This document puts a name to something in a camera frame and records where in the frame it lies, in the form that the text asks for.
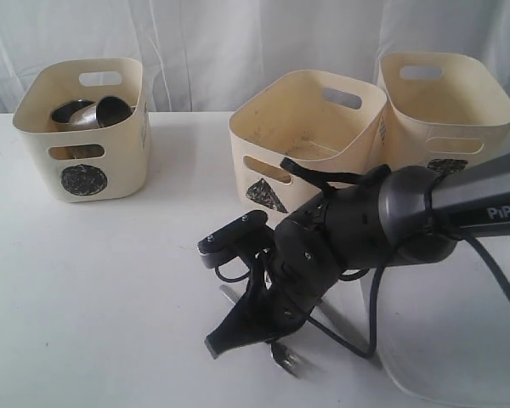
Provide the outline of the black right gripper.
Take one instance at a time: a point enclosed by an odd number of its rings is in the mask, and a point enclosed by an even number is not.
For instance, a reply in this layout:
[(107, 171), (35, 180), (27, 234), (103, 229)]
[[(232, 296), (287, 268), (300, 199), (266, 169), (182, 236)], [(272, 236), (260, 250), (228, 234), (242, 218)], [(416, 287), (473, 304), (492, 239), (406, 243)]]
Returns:
[(351, 269), (373, 269), (385, 257), (377, 186), (319, 193), (275, 228), (257, 210), (257, 248), (271, 285), (248, 284), (223, 321), (205, 338), (217, 359), (233, 349), (271, 343), (298, 330), (315, 305)]

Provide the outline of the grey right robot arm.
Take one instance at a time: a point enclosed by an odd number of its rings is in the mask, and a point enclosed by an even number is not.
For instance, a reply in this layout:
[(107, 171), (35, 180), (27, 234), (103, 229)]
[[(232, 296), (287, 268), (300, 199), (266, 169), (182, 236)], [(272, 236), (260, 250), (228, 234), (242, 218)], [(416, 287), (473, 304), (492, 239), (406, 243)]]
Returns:
[(253, 210), (197, 245), (209, 269), (233, 259), (247, 268), (245, 293), (206, 337), (213, 357), (296, 332), (335, 284), (372, 273), (369, 340), (354, 350), (370, 359), (384, 270), (440, 262), (458, 241), (478, 253), (510, 303), (510, 281), (481, 244), (485, 236), (510, 235), (510, 154), (456, 173), (387, 165), (364, 174), (327, 173), (290, 158), (280, 165), (316, 195), (275, 227), (266, 212)]

